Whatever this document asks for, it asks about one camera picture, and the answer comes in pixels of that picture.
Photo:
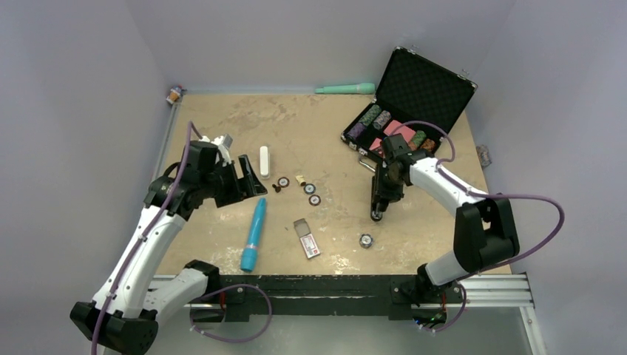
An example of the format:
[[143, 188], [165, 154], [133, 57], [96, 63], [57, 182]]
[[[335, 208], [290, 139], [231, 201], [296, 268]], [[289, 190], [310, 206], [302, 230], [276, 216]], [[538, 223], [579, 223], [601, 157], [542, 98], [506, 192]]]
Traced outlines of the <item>white stapler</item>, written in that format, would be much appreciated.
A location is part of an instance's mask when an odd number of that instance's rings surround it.
[[260, 175], [262, 179], [267, 179], [270, 176], [269, 148], [267, 146], [261, 146], [259, 150], [259, 155], [260, 155]]

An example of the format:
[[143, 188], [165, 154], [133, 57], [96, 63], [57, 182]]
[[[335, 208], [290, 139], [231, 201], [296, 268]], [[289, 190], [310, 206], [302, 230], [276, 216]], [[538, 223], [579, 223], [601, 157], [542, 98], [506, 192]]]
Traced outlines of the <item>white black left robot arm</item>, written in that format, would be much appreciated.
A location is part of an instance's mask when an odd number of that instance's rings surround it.
[[243, 173], [238, 177], [231, 142], [229, 135], [188, 141], [181, 160], [150, 183], [138, 225], [114, 270], [90, 301], [77, 302], [70, 312], [93, 354], [145, 354], [159, 327], [186, 303], [221, 301], [232, 292], [218, 267], [199, 260], [150, 289], [167, 249], [205, 200], [220, 208], [267, 194], [247, 155], [238, 157]]

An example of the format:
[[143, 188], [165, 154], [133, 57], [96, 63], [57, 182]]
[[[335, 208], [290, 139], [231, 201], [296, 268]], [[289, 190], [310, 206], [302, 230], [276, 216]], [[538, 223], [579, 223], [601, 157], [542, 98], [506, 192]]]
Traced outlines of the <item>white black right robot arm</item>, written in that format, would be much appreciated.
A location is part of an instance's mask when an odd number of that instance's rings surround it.
[[520, 252], [512, 207], [503, 195], [486, 197], [451, 174], [424, 149], [413, 151], [402, 135], [385, 138], [384, 160], [372, 179], [370, 217], [380, 221], [404, 188], [423, 189], [455, 219], [453, 248], [419, 266], [414, 281], [399, 292], [416, 305], [432, 301], [462, 277], [515, 257]]

